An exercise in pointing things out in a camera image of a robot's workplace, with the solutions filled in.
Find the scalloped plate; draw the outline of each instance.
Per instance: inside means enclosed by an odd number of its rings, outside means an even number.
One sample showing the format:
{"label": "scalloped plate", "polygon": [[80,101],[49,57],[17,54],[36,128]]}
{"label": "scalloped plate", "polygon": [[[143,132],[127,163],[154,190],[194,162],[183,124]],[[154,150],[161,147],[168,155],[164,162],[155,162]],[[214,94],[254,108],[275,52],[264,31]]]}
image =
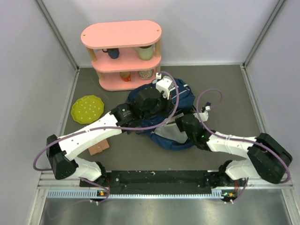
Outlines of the scalloped plate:
{"label": "scalloped plate", "polygon": [[101,98],[94,95],[86,95],[74,103],[71,115],[80,124],[90,124],[98,120],[103,112],[104,103]]}

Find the polka dot plate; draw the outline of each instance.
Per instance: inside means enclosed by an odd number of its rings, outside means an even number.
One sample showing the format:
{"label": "polka dot plate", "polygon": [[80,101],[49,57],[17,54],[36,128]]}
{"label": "polka dot plate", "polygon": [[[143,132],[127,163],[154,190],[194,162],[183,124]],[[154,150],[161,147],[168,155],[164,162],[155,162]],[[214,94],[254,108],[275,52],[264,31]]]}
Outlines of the polka dot plate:
{"label": "polka dot plate", "polygon": [[78,99],[72,106],[71,115],[80,124],[90,124],[100,118],[104,111],[101,98],[87,95]]}

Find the pink shelf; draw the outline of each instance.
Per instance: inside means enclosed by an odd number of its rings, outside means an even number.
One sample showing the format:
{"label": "pink shelf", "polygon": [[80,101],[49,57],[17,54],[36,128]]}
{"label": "pink shelf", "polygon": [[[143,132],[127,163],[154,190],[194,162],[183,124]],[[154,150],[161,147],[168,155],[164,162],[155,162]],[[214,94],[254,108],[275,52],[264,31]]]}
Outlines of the pink shelf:
{"label": "pink shelf", "polygon": [[149,20],[102,22],[87,27],[81,41],[91,49],[123,48],[151,45],[160,36],[161,27]]}
{"label": "pink shelf", "polygon": [[119,57],[114,60],[102,50],[98,51],[97,61],[92,61],[94,69],[102,73],[148,70],[155,68],[161,61],[161,56],[143,61],[132,48],[120,48],[119,51]]}
{"label": "pink shelf", "polygon": [[99,80],[99,84],[105,90],[133,90],[139,86],[151,83],[155,77],[155,70],[150,79],[144,80],[140,78],[137,72],[130,72],[131,81],[125,82],[121,79],[119,73],[103,74],[104,79]]}

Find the green mug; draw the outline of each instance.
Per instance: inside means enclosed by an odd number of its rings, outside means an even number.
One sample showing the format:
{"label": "green mug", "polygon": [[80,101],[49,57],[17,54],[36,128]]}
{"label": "green mug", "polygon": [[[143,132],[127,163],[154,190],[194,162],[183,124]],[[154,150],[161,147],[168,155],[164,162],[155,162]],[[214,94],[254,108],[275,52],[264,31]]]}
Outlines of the green mug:
{"label": "green mug", "polygon": [[133,48],[139,55],[141,60],[147,61],[152,59],[154,55],[153,45]]}

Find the dark blue cup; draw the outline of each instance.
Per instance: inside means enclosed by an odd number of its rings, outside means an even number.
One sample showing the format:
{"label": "dark blue cup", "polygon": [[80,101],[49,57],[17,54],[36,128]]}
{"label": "dark blue cup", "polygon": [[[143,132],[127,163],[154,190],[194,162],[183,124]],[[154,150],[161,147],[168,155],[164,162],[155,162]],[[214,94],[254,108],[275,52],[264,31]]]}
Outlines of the dark blue cup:
{"label": "dark blue cup", "polygon": [[108,48],[106,51],[104,49],[102,49],[102,51],[104,53],[108,53],[109,57],[111,57],[112,59],[116,59],[120,55],[118,48]]}

